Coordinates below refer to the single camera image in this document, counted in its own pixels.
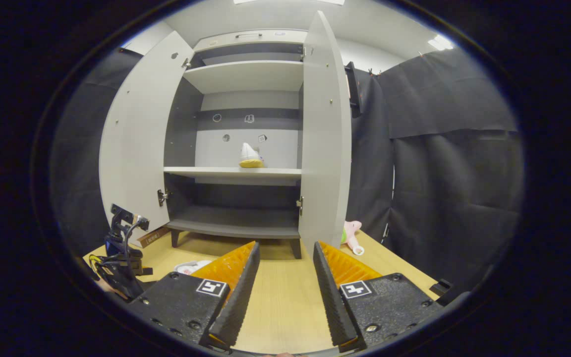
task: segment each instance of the cabinet shelf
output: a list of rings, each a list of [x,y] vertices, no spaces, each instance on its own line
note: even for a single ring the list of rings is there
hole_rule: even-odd
[[[165,172],[192,178],[300,179],[301,169],[246,169],[241,167],[165,167]]]
[[[166,227],[242,238],[299,238],[296,210],[246,210],[213,206],[189,206],[171,217]]]
[[[202,94],[249,90],[298,91],[303,84],[303,63],[273,60],[229,62],[187,70],[184,78]]]

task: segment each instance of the wooden table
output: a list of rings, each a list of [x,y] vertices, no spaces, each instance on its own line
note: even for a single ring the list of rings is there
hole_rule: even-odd
[[[383,275],[402,273],[430,298],[436,281],[374,241],[366,233],[356,233],[365,253],[354,255],[346,244],[341,250]],[[154,274],[141,276],[143,282],[159,280],[173,268],[191,260],[215,260],[251,239],[180,233],[179,246],[171,246],[168,233],[143,251],[143,266]],[[325,308],[310,254],[301,247],[302,259],[294,259],[287,240],[262,239],[261,262],[237,342],[233,348],[255,353],[305,353],[332,348]],[[105,255],[103,246],[89,254]]]

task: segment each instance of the white sneaker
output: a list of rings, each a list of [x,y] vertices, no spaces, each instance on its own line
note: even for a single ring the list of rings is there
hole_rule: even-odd
[[[242,144],[242,154],[239,161],[241,167],[264,167],[263,158],[247,143]]]

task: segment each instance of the drawer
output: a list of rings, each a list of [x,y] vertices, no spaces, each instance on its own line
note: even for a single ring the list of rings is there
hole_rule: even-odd
[[[193,50],[200,52],[211,48],[240,45],[244,43],[303,43],[308,32],[303,30],[247,30],[231,32],[200,39]]]

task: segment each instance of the cardboard box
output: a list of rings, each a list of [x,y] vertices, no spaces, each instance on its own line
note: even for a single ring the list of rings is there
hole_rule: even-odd
[[[168,232],[171,232],[171,230],[166,227],[160,227],[155,231],[148,233],[147,235],[144,235],[134,241],[131,240],[129,241],[135,246],[139,246],[140,248],[146,248],[149,244],[152,244],[153,242],[157,241],[158,239],[163,237],[163,235],[166,235]]]

